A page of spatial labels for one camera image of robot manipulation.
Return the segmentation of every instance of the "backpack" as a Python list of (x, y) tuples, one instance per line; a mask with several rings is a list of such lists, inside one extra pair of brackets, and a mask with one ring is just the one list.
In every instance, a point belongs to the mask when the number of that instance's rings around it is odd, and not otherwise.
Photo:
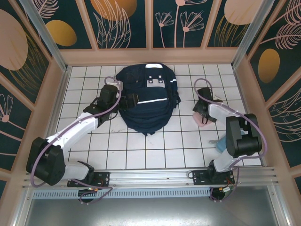
[(181, 101), (173, 70), (164, 64), (131, 65), (122, 69), (116, 79), (123, 82), (122, 96), (138, 96), (135, 107), (119, 109), (129, 128), (147, 136), (167, 125)]

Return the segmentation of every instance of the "navy blue backpack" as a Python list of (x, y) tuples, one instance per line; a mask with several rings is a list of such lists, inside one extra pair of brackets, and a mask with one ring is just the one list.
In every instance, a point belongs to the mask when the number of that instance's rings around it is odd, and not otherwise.
[(123, 82), (122, 96), (138, 96), (135, 107), (119, 110), (129, 128), (147, 136), (166, 126), (181, 101), (173, 70), (164, 64), (132, 65), (116, 79)]

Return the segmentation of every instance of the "enclosure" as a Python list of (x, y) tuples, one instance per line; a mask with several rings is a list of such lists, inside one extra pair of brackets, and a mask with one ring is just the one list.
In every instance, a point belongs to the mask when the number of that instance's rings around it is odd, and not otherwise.
[[(1, 225), (301, 224), (300, 15), (300, 0), (1, 1)], [(105, 77), (154, 62), (174, 71), (182, 100), (168, 124), (144, 136), (118, 113), (68, 151), (68, 161), (109, 172), (111, 194), (91, 211), (67, 180), (32, 187), (33, 140), (76, 120)], [(238, 190), (223, 204), (187, 177), (220, 155), (212, 140), (226, 130), (193, 120), (199, 78), (227, 106), (254, 113), (268, 143), (264, 157), (236, 165)]]

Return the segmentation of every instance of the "wall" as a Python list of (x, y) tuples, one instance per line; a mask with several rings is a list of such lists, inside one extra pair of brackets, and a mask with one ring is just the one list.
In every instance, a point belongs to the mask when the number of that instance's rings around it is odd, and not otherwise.
[(273, 6), (251, 50), (237, 69), (250, 112), (267, 137), (285, 199), (301, 223), (301, 1)]
[(262, 0), (33, 1), (69, 65), (232, 61)]
[(44, 136), (62, 71), (13, 0), (0, 3), (0, 30), (0, 225), (7, 225), (31, 142)]

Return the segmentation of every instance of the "white grid floor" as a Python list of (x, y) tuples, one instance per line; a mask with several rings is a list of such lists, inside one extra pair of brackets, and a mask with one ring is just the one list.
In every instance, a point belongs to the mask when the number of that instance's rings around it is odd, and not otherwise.
[[(192, 108), (198, 98), (192, 84), (198, 78), (206, 78), (211, 82), (216, 96), (244, 113), (231, 65), (168, 66), (175, 71), (182, 101), (163, 129), (145, 137), (129, 129), (118, 114), (74, 145), (69, 151), (69, 160), (85, 161), (96, 170), (129, 170), (205, 167), (219, 156), (220, 153), (209, 140), (222, 138), (225, 126), (219, 122), (202, 128), (197, 126), (192, 118)], [(73, 67), (57, 131), (74, 121), (94, 100), (106, 76), (115, 76), (123, 67)], [(261, 165), (261, 161), (244, 160), (238, 165)]]

